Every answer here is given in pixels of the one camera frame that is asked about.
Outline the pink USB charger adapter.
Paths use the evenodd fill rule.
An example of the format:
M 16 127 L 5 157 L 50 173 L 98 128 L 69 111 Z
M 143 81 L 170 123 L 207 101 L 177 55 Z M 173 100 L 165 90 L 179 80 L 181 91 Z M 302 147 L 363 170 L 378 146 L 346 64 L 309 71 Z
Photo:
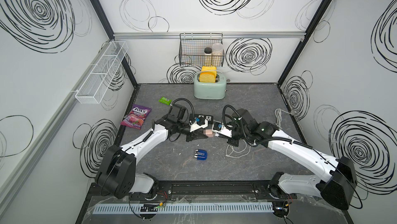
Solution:
M 214 136 L 214 132 L 213 132 L 212 130 L 210 130 L 210 129 L 206 129 L 206 130 L 204 131 L 204 134 L 205 134 L 207 137 L 209 137 L 209 138 L 211 138 L 211 137 Z

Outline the black power strip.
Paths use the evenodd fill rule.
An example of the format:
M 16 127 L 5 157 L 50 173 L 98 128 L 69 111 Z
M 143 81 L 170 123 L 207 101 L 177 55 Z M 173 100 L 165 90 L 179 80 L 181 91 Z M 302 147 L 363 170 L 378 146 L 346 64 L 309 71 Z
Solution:
M 214 122 L 214 117 L 212 115 L 195 114 L 195 120 L 200 125 L 203 125 L 206 121 L 208 124 L 212 124 Z

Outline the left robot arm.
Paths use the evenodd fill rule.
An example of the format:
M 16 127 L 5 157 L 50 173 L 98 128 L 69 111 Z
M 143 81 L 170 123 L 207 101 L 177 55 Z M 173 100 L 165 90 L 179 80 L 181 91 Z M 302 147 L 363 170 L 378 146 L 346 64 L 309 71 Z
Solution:
M 186 107 L 180 105 L 179 101 L 193 106 L 185 98 L 177 99 L 171 103 L 166 115 L 152 122 L 150 130 L 127 144 L 108 148 L 95 177 L 95 183 L 102 192 L 118 199 L 132 194 L 143 194 L 148 199 L 157 197 L 158 180 L 147 173 L 137 173 L 136 165 L 149 151 L 174 134 L 185 135 L 188 142 L 205 139 L 204 131 L 213 122 L 213 117 L 196 115 L 193 108 L 187 120 L 184 120 Z

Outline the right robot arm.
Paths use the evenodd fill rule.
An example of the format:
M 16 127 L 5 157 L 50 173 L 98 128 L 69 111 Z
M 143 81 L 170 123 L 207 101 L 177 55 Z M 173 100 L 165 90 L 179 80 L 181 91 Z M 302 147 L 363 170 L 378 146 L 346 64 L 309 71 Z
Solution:
M 345 156 L 336 158 L 322 153 L 285 133 L 270 122 L 257 122 L 246 109 L 226 105 L 222 121 L 214 122 L 213 133 L 235 144 L 244 140 L 248 145 L 262 145 L 279 152 L 312 172 L 311 175 L 292 175 L 277 172 L 267 190 L 275 199 L 291 194 L 324 199 L 331 206 L 347 211 L 357 193 L 354 163 Z

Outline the blue electric shaver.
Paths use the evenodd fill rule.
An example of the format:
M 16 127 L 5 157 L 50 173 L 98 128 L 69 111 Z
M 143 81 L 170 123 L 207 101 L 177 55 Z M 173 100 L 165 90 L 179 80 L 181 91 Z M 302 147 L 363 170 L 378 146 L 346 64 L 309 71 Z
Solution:
M 208 153 L 205 150 L 195 150 L 194 152 L 194 158 L 196 158 L 199 161 L 205 161 L 207 160 Z

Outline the green snack packet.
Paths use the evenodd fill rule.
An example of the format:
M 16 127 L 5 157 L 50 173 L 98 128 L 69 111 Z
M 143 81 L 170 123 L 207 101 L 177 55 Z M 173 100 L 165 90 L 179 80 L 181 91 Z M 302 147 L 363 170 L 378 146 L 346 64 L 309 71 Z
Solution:
M 172 103 L 172 100 L 171 99 L 168 99 L 168 98 L 166 98 L 166 97 L 161 97 L 160 99 L 159 99 L 159 102 L 160 103 L 162 103 L 162 104 L 165 104 L 165 105 L 170 105 L 171 103 Z

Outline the mint green toaster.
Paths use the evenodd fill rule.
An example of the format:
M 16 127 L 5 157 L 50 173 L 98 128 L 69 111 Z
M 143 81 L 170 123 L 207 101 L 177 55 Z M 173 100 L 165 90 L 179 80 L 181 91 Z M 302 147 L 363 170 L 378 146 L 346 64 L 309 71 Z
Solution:
M 193 81 L 194 97 L 198 99 L 210 99 L 210 100 L 221 100 L 225 98 L 226 84 L 227 84 L 226 76 L 222 72 L 218 71 L 216 82 L 207 83 L 207 82 L 199 81 L 199 75 L 201 73 L 202 72 L 197 72 L 194 75 L 194 81 Z

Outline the purple candy bag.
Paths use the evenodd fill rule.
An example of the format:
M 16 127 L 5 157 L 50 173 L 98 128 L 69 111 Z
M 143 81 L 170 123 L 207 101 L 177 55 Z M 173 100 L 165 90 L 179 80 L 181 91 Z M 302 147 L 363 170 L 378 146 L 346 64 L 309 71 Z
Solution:
M 152 108 L 133 104 L 131 111 L 121 121 L 121 126 L 141 129 Z

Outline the front yellow toast slice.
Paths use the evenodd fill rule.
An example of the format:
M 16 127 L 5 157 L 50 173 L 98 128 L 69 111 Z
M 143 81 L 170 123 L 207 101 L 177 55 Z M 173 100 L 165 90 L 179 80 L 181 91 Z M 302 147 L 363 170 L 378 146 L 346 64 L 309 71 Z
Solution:
M 217 77 L 216 71 L 201 72 L 198 80 L 201 83 L 215 83 Z

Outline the yellow toast slice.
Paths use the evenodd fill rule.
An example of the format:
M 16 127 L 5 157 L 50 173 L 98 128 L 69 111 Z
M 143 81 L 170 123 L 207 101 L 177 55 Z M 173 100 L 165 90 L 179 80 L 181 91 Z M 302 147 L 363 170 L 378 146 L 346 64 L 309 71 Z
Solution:
M 201 83 L 215 83 L 217 77 L 216 71 L 201 72 L 198 80 Z
M 203 66 L 201 69 L 201 75 L 212 75 L 217 76 L 217 68 L 214 66 Z

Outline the rear yellow toast slice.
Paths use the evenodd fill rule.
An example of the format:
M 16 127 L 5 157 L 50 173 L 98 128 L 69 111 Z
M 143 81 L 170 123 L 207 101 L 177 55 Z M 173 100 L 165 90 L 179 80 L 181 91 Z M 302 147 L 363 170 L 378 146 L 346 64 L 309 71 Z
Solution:
M 201 75 L 212 75 L 217 76 L 217 68 L 214 66 L 203 66 L 201 69 Z

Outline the dark lid spice jar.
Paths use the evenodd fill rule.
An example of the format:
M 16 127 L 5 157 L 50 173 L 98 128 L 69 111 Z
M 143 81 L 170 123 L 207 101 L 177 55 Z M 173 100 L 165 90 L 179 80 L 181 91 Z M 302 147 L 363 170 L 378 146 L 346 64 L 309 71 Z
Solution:
M 211 47 L 206 47 L 204 49 L 204 66 L 211 66 L 212 65 L 212 48 Z

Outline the white lid spice jar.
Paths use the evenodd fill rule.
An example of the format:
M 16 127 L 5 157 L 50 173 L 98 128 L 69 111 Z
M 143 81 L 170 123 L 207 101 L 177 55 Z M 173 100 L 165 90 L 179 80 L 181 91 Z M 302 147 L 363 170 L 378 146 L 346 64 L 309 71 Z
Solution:
M 224 59 L 224 49 L 222 43 L 212 45 L 212 66 L 222 66 Z

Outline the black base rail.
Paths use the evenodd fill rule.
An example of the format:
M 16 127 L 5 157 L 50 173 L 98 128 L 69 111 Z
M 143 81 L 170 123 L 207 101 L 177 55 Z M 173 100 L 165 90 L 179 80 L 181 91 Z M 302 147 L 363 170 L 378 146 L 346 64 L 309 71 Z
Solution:
M 113 186 L 93 184 L 93 193 L 101 196 L 112 196 L 118 199 L 127 197 L 128 200 L 143 202 L 160 202 L 171 200 L 179 196 L 220 196 L 220 195 L 249 195 L 255 200 L 281 201 L 290 195 L 276 188 L 276 184 L 269 180 L 259 181 L 155 181 L 148 193 L 140 193 L 132 189 L 131 184 L 116 189 Z

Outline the white mesh wall shelf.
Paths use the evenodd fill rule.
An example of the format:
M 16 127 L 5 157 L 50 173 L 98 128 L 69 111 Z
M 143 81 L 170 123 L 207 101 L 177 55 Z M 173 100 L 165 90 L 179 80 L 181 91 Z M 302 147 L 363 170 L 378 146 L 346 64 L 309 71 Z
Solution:
M 100 104 L 110 88 L 128 51 L 125 41 L 110 41 L 99 52 L 89 75 L 78 89 L 75 98 L 81 104 Z

